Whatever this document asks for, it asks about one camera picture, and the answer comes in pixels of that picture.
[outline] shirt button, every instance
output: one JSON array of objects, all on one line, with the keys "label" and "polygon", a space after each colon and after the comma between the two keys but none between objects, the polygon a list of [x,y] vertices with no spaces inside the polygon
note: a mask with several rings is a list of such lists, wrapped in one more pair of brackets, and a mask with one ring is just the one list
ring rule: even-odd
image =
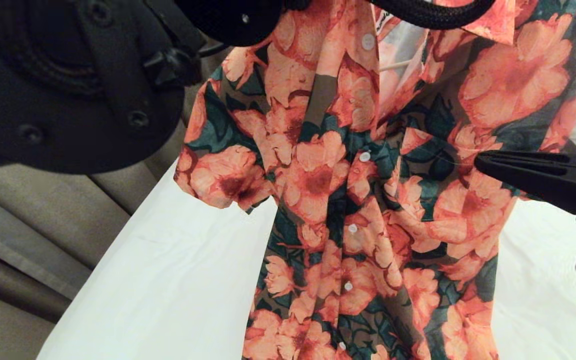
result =
[{"label": "shirt button", "polygon": [[372,50],[375,47],[375,35],[365,34],[361,38],[361,47],[364,50]]},{"label": "shirt button", "polygon": [[368,152],[368,151],[362,152],[361,155],[359,155],[359,161],[360,162],[365,163],[368,160],[370,160],[370,152]]}]

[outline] floral shirt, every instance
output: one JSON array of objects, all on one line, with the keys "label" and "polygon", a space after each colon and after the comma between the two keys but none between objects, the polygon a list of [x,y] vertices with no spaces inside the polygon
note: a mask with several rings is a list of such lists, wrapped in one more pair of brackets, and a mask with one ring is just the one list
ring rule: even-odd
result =
[{"label": "floral shirt", "polygon": [[559,151],[575,121],[576,0],[497,0],[454,30],[312,0],[234,48],[174,179],[214,207],[278,204],[243,358],[498,358],[499,233],[519,191],[473,161]]}]

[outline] black rope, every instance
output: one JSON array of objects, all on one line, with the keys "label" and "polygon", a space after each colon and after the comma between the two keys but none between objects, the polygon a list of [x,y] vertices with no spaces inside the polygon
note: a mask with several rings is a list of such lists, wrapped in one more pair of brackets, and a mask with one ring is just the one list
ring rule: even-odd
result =
[{"label": "black rope", "polygon": [[397,18],[431,30],[450,30],[464,27],[481,18],[495,0],[474,0],[458,7],[446,7],[424,0],[368,0]]}]

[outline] gray curtain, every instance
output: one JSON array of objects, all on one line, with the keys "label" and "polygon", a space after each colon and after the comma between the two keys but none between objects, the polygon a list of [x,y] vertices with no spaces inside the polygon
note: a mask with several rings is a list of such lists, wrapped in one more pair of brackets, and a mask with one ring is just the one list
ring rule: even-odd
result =
[{"label": "gray curtain", "polygon": [[[224,54],[204,59],[203,75]],[[186,90],[190,116],[200,85]],[[0,167],[0,359],[34,359],[112,241],[178,156],[184,126],[150,158],[95,175]]]}]

